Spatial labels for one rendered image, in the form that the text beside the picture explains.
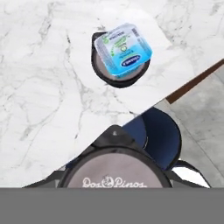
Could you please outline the black yogurt tub, printed grey lid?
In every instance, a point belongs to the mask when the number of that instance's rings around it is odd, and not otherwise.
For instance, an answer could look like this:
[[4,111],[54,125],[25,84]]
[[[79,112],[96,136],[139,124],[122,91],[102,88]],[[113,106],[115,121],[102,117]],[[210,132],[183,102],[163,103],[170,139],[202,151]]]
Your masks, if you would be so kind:
[[122,127],[101,133],[66,168],[60,188],[170,188],[171,181]]

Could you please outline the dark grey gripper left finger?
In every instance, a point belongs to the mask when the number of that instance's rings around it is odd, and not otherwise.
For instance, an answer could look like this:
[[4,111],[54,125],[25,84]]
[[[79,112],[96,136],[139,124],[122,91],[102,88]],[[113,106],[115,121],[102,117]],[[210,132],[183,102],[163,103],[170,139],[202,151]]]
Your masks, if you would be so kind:
[[56,182],[60,181],[63,176],[63,171],[54,171],[50,176],[44,178],[36,183],[27,185],[26,188],[33,188],[33,187],[50,187],[56,188]]

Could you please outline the blue stool with black frame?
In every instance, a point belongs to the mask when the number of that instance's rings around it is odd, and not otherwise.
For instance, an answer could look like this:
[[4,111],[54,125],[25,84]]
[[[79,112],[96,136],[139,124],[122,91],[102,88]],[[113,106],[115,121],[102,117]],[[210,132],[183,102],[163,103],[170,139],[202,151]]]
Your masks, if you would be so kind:
[[150,108],[122,126],[163,170],[179,160],[182,136],[179,126],[164,111]]

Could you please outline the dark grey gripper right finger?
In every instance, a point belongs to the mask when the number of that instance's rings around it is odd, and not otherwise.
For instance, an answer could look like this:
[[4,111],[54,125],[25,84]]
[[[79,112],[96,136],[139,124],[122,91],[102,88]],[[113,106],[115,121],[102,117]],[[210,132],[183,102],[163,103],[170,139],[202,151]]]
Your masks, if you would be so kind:
[[173,187],[211,187],[201,171],[185,160],[179,160],[169,171],[166,171],[165,174],[172,182]]

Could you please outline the small blue-white square yogurt cup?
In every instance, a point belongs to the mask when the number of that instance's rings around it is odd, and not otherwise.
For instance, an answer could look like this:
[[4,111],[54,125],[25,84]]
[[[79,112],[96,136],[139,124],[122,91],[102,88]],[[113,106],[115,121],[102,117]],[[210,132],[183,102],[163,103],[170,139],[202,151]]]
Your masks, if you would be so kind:
[[123,77],[149,61],[152,49],[134,24],[119,25],[94,41],[101,61],[114,77]]

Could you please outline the black round yogurt tub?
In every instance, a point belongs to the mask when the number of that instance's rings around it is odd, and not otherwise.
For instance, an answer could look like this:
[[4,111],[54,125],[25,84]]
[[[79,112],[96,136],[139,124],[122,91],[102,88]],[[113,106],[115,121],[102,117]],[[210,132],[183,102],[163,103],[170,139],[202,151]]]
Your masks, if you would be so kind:
[[96,32],[92,36],[92,52],[91,52],[91,64],[96,75],[115,88],[127,88],[136,83],[149,68],[151,60],[143,63],[139,68],[136,68],[132,72],[123,77],[114,77],[109,74],[108,70],[104,66],[97,51],[95,50],[94,41],[106,32]]

